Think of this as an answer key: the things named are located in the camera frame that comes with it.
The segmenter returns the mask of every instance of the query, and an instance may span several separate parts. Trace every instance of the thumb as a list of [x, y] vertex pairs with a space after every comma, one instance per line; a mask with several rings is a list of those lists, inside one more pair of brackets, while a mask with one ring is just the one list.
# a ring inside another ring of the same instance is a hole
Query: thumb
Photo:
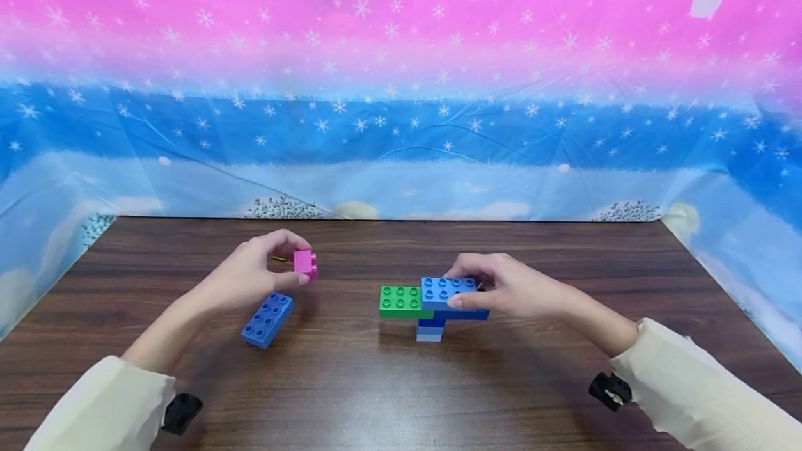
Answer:
[[454, 294], [448, 299], [451, 308], [462, 308], [470, 310], [474, 308], [486, 308], [492, 310], [496, 307], [497, 291], [469, 292]]
[[304, 284], [309, 283], [310, 280], [309, 276], [306, 274], [300, 274], [293, 271], [273, 274], [273, 278], [276, 283], [276, 291], [303, 286]]

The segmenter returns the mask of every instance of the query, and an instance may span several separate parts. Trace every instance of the backdrop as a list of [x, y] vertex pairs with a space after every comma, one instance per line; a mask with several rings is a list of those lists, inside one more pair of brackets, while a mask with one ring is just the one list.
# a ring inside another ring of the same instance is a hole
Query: backdrop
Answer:
[[0, 336], [116, 214], [663, 218], [802, 368], [801, 18], [0, 0]]

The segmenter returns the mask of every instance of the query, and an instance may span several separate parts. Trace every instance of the hand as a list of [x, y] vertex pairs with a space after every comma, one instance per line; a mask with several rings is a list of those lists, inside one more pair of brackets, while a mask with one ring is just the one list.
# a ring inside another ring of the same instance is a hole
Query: hand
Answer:
[[194, 307], [210, 312], [236, 310], [263, 302], [273, 291], [302, 286], [309, 276], [295, 272], [274, 273], [267, 268], [270, 255], [292, 257], [295, 251], [312, 249], [299, 235], [277, 230], [242, 242], [220, 266], [203, 279], [186, 298]]
[[446, 278], [475, 277], [484, 292], [452, 296], [453, 308], [486, 308], [516, 317], [561, 318], [578, 289], [527, 267], [505, 254], [463, 253], [445, 275]]

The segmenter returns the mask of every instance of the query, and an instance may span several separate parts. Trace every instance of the green lego brick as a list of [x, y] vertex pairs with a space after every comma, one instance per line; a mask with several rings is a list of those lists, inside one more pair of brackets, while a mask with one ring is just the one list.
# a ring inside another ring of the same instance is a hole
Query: green lego brick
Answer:
[[433, 310], [420, 307], [420, 287], [382, 286], [379, 317], [385, 319], [432, 319]]

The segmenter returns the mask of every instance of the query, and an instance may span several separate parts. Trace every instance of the table surface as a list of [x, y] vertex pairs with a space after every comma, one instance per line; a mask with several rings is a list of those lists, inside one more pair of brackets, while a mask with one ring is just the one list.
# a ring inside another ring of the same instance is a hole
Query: table surface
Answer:
[[681, 450], [634, 404], [587, 395], [605, 357], [564, 326], [491, 314], [417, 344], [379, 319], [379, 286], [505, 251], [710, 351], [795, 418], [802, 378], [660, 223], [426, 223], [121, 218], [0, 342], [0, 449], [21, 450], [82, 372], [120, 355], [239, 242], [277, 228], [312, 242], [320, 278], [268, 350], [253, 313], [216, 319], [176, 376], [205, 408], [155, 450]]

